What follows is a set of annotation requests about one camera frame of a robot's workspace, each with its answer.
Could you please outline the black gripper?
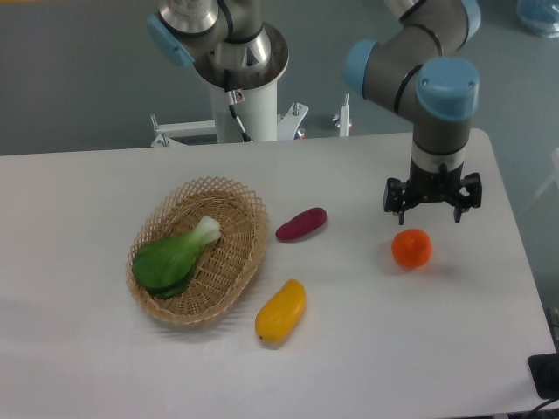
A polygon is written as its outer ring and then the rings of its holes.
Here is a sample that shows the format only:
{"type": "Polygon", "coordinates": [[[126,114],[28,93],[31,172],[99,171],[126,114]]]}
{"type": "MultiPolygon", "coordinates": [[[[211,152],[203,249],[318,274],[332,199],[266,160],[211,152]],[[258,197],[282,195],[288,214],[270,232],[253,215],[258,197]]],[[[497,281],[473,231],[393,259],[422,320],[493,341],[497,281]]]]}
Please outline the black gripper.
{"type": "Polygon", "coordinates": [[[407,182],[389,177],[383,192],[383,210],[397,216],[398,224],[404,224],[405,212],[420,203],[449,203],[453,206],[453,218],[459,223],[469,209],[481,206],[482,183],[479,173],[471,173],[461,179],[464,163],[454,169],[445,164],[434,172],[420,168],[411,160],[410,177],[407,182]]]}

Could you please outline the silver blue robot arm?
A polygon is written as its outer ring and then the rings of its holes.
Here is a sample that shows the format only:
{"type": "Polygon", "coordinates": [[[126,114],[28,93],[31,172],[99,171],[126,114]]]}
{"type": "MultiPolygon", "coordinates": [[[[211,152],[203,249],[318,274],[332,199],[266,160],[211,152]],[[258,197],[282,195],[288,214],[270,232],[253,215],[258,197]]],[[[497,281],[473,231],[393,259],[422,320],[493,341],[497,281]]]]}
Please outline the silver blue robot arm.
{"type": "MultiPolygon", "coordinates": [[[[343,66],[347,87],[413,126],[410,174],[390,178],[383,207],[403,216],[421,203],[454,215],[481,205],[478,174],[464,175],[479,74],[458,50],[478,30],[474,1],[392,1],[402,28],[389,41],[357,42],[343,66]]],[[[259,1],[162,1],[150,37],[174,65],[193,66],[208,84],[222,143],[280,138],[277,83],[289,51],[259,1]]]]}

